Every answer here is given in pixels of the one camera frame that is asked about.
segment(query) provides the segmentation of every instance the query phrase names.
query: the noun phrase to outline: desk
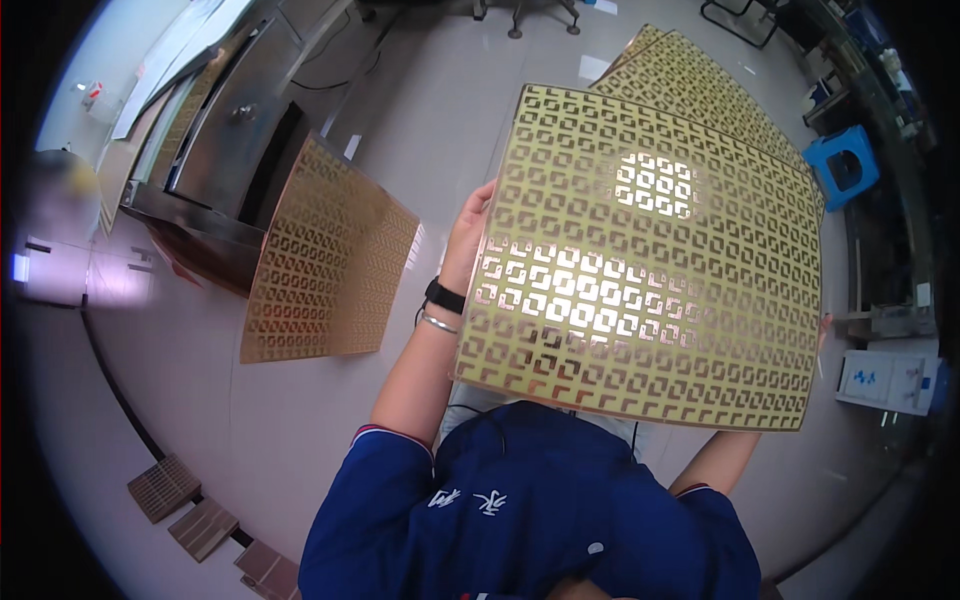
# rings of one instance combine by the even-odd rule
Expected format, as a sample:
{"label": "desk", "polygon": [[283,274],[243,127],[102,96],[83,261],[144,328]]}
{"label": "desk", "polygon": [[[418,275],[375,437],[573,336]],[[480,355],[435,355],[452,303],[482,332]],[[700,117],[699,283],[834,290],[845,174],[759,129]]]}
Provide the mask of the desk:
{"label": "desk", "polygon": [[910,243],[913,298],[906,305],[879,307],[861,311],[857,302],[860,282],[856,274],[860,256],[856,240],[851,245],[851,312],[837,315],[846,321],[850,333],[864,339],[935,335],[937,332],[933,304],[933,247],[927,215],[927,200],[921,179],[922,163],[914,144],[903,138],[901,123],[912,117],[902,100],[893,101],[887,95],[881,78],[864,56],[860,44],[847,26],[822,0],[794,0],[804,5],[810,15],[827,32],[827,43],[833,49],[831,58],[838,75],[845,80],[844,87],[872,115],[882,146],[878,159],[887,165],[900,191],[903,214]]}

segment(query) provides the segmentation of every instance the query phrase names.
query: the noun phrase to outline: white chinese characters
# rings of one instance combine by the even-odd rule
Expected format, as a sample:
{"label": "white chinese characters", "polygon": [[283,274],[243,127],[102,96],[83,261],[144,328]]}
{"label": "white chinese characters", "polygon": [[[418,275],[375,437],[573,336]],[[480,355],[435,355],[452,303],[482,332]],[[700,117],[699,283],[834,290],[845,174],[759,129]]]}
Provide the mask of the white chinese characters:
{"label": "white chinese characters", "polygon": [[426,507],[430,508],[430,507],[436,506],[438,508],[442,508],[447,504],[449,504],[450,502],[453,502],[453,500],[456,499],[456,497],[459,495],[460,495],[460,490],[457,490],[456,488],[453,489],[453,492],[444,492],[443,490],[437,490],[437,493],[433,494],[433,499],[430,500],[430,503],[427,504]]}
{"label": "white chinese characters", "polygon": [[497,490],[490,492],[490,496],[485,496],[482,493],[475,493],[474,496],[483,500],[483,504],[481,504],[479,508],[483,511],[483,514],[487,516],[496,516],[496,512],[499,511],[503,503],[507,501],[507,496],[500,495],[500,492]]}

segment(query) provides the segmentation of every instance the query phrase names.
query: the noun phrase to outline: black watch strap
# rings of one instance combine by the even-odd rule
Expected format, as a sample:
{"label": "black watch strap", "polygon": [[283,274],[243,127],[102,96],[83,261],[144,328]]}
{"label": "black watch strap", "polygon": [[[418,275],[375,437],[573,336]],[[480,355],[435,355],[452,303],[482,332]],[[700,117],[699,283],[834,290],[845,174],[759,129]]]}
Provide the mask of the black watch strap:
{"label": "black watch strap", "polygon": [[447,310],[452,310],[458,315],[463,314],[464,303],[467,302],[467,299],[460,294],[451,292],[443,287],[440,284],[439,279],[439,276],[434,277],[433,281],[430,282],[430,285],[426,286],[427,301],[433,302],[438,306],[442,306]]}

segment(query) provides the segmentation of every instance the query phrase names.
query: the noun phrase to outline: gold patterned board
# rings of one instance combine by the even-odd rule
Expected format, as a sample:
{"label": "gold patterned board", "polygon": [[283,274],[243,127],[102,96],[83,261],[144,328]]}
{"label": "gold patterned board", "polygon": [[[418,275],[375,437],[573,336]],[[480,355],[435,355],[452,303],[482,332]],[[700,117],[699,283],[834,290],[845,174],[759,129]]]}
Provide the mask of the gold patterned board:
{"label": "gold patterned board", "polygon": [[240,362],[379,350],[419,224],[312,132],[260,254]]}
{"label": "gold patterned board", "polygon": [[455,377],[620,418],[797,430],[816,359],[809,177],[723,132],[524,86]]}
{"label": "gold patterned board", "polygon": [[809,170],[800,152],[727,71],[679,32],[648,44],[590,86],[606,96],[668,110]]}
{"label": "gold patterned board", "polygon": [[627,42],[627,47],[623,49],[623,52],[620,53],[616,59],[611,62],[610,66],[607,67],[607,70],[604,71],[604,74],[600,76],[600,79],[603,79],[607,76],[608,73],[613,71],[616,67],[620,66],[627,60],[632,59],[639,53],[643,52],[647,46],[657,41],[663,36],[663,32],[649,23],[640,28],[640,31],[636,32],[636,35]]}

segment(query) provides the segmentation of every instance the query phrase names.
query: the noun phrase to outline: silver bracelet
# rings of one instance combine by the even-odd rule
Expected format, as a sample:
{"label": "silver bracelet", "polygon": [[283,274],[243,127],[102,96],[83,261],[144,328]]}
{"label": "silver bracelet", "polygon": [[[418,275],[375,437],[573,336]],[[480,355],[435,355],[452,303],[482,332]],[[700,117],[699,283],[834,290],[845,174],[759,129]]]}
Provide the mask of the silver bracelet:
{"label": "silver bracelet", "polygon": [[450,325],[444,323],[443,321],[438,321],[438,320],[434,319],[433,317],[431,317],[430,315],[428,315],[428,314],[426,314],[426,313],[423,313],[423,315],[420,317],[420,320],[421,320],[421,321],[426,321],[426,322],[432,324],[432,325],[435,326],[435,327],[439,327],[439,328],[442,329],[443,331],[447,331],[447,332],[449,332],[449,333],[452,333],[453,335],[456,335],[456,334],[460,333],[459,331],[457,331],[456,329],[454,329],[454,328],[451,327]]}

